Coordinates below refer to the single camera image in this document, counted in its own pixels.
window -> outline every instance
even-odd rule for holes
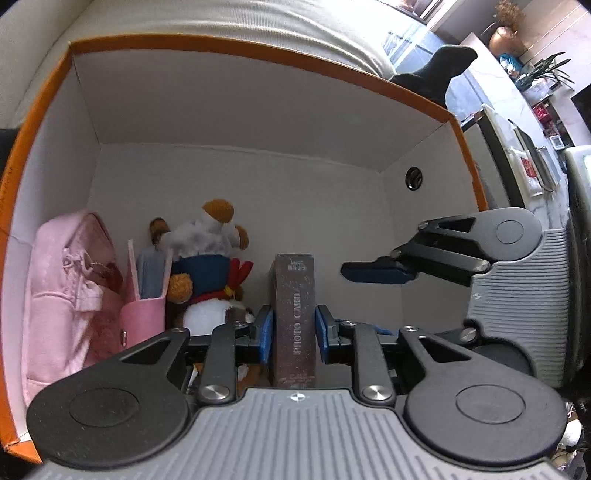
[[[414,18],[425,19],[443,0],[379,0]]]

metal pivot screw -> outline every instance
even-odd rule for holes
[[[474,327],[464,328],[460,333],[460,340],[463,343],[468,343],[476,339],[476,329]]]
[[[230,395],[230,389],[222,385],[205,385],[201,387],[201,395],[208,400],[223,400]]]
[[[368,400],[382,401],[387,400],[392,396],[392,389],[384,387],[383,385],[370,385],[365,387],[361,391],[361,394]]]
[[[479,273],[484,273],[484,272],[487,272],[490,269],[490,267],[491,267],[491,264],[488,263],[486,260],[483,260],[474,268],[474,270]]]

